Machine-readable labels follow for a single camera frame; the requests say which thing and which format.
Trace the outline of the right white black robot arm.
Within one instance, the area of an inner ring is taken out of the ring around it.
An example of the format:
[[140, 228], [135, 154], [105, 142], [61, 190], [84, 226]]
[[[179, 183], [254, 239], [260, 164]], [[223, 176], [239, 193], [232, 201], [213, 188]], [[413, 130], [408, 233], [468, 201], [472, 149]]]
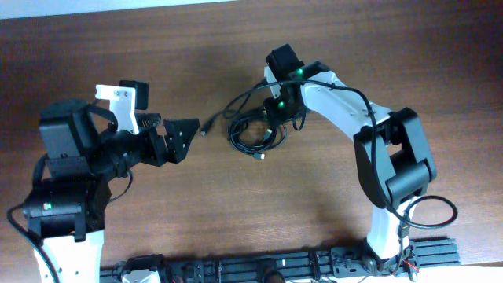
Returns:
[[426, 190], [437, 169], [420, 118], [411, 108], [392, 111], [371, 102], [319, 61], [268, 60], [264, 76], [272, 92], [264, 102], [271, 120], [284, 122], [317, 112], [352, 140], [358, 180], [373, 205], [360, 258], [372, 275], [397, 274], [411, 253], [410, 228], [435, 230], [457, 219], [456, 205], [438, 197], [452, 209], [447, 220], [436, 224], [412, 220], [415, 206], [430, 200]]

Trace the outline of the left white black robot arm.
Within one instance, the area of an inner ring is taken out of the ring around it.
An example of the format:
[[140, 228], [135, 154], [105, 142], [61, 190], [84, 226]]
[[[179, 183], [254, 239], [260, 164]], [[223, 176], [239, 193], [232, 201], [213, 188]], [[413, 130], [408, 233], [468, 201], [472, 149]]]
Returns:
[[135, 112], [133, 103], [109, 108], [82, 100], [54, 103], [42, 111], [46, 147], [32, 175], [32, 189], [18, 204], [27, 226], [6, 213], [32, 246], [43, 282], [98, 282], [105, 241], [105, 209], [116, 201], [109, 183], [134, 178], [137, 164], [182, 162], [200, 121], [161, 119]]

